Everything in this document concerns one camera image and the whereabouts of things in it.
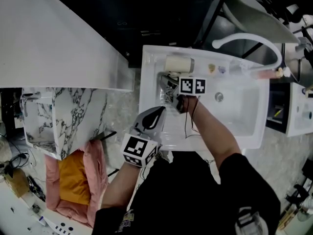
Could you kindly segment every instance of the faucet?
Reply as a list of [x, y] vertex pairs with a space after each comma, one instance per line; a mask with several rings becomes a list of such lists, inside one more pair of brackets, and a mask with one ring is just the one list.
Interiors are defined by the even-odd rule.
[[24, 116], [27, 117], [28, 113], [27, 113], [27, 108], [26, 108], [26, 102], [30, 101], [33, 102], [34, 100], [38, 100], [41, 98], [41, 93], [40, 92], [36, 92], [36, 93], [26, 93], [26, 94], [22, 94], [21, 95], [21, 99], [20, 99], [20, 108], [21, 111], [24, 111]]
[[254, 35], [254, 34], [250, 34], [250, 33], [236, 33], [236, 34], [232, 34], [230, 36], [227, 36], [225, 38], [219, 39], [219, 40], [214, 40], [212, 42], [212, 46], [215, 49], [219, 49], [222, 45], [231, 42], [233, 40], [237, 40], [237, 39], [248, 39], [248, 40], [254, 40], [257, 42], [260, 42], [264, 45], [266, 45], [267, 47], [269, 47], [270, 49], [272, 49], [276, 56], [277, 56], [277, 61], [273, 64], [270, 65], [265, 65], [265, 66], [257, 66], [257, 67], [251, 67], [251, 68], [247, 68], [247, 71], [265, 71], [265, 70], [272, 70], [272, 69], [276, 69], [277, 67], [279, 67], [282, 64], [282, 54], [279, 51], [279, 49], [269, 40], [265, 39], [264, 37], [260, 37], [258, 35]]

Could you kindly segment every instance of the white sink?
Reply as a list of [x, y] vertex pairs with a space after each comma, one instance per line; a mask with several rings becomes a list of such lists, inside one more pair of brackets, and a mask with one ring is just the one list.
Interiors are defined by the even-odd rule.
[[[202, 138], [190, 136], [185, 138], [186, 114], [179, 114], [164, 100], [164, 91], [158, 80], [163, 73], [166, 55], [182, 55], [195, 60], [193, 76], [207, 78], [206, 95], [201, 96], [202, 104], [221, 121], [235, 136], [241, 149], [259, 148], [261, 146], [268, 112], [268, 80], [254, 80], [245, 76], [231, 75], [242, 59], [210, 52], [179, 47], [144, 46], [141, 68], [141, 85], [139, 112], [151, 107], [164, 105], [167, 116], [162, 132], [162, 149], [180, 151], [207, 150]], [[249, 67], [259, 66], [244, 60]], [[229, 75], [213, 77], [208, 73], [208, 65], [229, 68]], [[223, 100], [218, 102], [215, 95], [221, 93]], [[197, 132], [191, 129], [188, 115], [186, 134]]]

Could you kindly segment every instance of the orange cloth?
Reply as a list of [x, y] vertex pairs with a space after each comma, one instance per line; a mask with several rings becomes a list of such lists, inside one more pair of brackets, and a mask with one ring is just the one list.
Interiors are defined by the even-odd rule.
[[86, 177], [84, 152], [76, 150], [59, 163], [60, 172], [60, 199], [89, 205], [90, 190]]

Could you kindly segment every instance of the pink cushion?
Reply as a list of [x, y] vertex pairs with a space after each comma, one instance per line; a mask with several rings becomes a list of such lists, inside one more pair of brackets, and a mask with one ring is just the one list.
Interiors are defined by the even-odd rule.
[[46, 205], [50, 210], [93, 227], [95, 214], [99, 209], [101, 194], [108, 185], [106, 162], [100, 140], [90, 141], [84, 147], [81, 147], [80, 150], [84, 152], [85, 172], [91, 193], [89, 206], [60, 200], [58, 161], [48, 155], [45, 156]]

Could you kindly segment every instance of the black shirt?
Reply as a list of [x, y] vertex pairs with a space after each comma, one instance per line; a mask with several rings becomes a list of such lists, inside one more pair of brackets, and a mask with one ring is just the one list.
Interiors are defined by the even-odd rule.
[[242, 207], [252, 207], [269, 234], [275, 233], [280, 202], [246, 157], [233, 154], [223, 161], [219, 185], [197, 153], [173, 155], [171, 164], [156, 160], [128, 212], [99, 210], [92, 234], [235, 234]]

